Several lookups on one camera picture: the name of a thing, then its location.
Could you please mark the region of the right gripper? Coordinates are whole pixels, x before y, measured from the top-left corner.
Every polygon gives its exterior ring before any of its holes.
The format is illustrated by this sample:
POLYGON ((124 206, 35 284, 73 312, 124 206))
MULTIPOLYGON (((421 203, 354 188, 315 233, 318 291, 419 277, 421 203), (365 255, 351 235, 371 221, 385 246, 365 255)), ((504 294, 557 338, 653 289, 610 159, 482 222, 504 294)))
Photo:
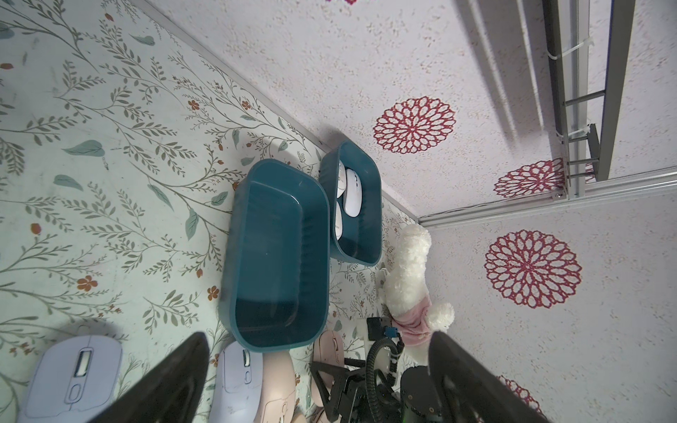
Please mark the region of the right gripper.
MULTIPOLYGON (((342 366, 313 361, 310 371, 329 422, 377 422, 368 401, 365 367, 350 370, 349 361, 342 366)), ((380 368, 373 375, 382 422, 400 422, 400 397, 393 389, 395 376, 380 368)))

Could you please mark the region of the white mouse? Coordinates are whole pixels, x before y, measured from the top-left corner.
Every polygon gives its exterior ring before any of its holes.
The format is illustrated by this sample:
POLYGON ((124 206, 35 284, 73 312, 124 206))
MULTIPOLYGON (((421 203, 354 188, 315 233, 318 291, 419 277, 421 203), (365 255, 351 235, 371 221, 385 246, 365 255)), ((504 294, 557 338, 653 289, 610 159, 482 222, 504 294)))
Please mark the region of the white mouse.
POLYGON ((356 218, 361 212, 363 193, 361 178, 350 169, 346 169, 347 187, 344 192, 344 211, 348 217, 356 218))
POLYGON ((336 240, 340 240, 343 235, 343 217, 339 203, 335 204, 334 232, 336 240))
POLYGON ((345 165, 340 161, 337 178, 337 194, 336 198, 341 198, 347 189, 347 170, 345 165))

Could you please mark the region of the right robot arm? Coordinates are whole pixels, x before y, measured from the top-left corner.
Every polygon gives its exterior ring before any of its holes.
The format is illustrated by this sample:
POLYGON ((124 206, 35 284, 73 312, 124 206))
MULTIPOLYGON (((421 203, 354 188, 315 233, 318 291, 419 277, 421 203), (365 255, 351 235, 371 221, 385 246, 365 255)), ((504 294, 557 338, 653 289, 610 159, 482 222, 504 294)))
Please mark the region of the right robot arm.
POLYGON ((407 369, 395 381, 404 344, 377 340, 365 361, 314 361, 310 372, 330 422, 441 422, 442 407, 428 368, 407 369))

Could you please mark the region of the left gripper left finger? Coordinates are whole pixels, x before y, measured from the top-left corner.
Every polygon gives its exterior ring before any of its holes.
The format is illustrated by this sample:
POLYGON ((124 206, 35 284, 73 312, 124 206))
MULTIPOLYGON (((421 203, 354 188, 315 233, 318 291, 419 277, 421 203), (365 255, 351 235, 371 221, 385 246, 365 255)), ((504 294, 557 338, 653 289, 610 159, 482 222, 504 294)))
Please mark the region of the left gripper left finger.
POLYGON ((192 422, 210 364, 206 334, 195 332, 93 422, 192 422))

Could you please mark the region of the teal storage box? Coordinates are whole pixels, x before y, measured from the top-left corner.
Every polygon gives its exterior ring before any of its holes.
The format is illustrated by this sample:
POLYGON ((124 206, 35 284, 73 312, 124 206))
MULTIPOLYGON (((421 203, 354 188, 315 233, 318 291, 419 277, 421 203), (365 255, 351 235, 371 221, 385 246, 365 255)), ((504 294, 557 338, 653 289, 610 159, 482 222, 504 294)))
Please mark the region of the teal storage box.
POLYGON ((246 348, 304 347, 329 310, 330 208, 317 180, 261 160, 240 182, 227 237, 219 314, 246 348))
POLYGON ((382 255, 382 183, 377 164, 356 143, 347 139, 322 159, 319 183, 330 206, 330 254, 348 263, 374 266, 382 255), (361 178, 363 200, 356 218, 344 211, 344 194, 336 198, 339 162, 354 170, 361 178), (343 217, 343 235, 336 240, 334 232, 335 204, 343 217))

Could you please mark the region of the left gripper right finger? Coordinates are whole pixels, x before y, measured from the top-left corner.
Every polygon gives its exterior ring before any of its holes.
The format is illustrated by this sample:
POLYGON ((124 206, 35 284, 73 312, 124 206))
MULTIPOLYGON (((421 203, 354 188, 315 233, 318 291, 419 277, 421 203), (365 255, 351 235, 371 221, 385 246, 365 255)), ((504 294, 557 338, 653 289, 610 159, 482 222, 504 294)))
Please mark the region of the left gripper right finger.
POLYGON ((545 422, 463 347, 442 331, 428 346, 428 369, 444 422, 545 422))

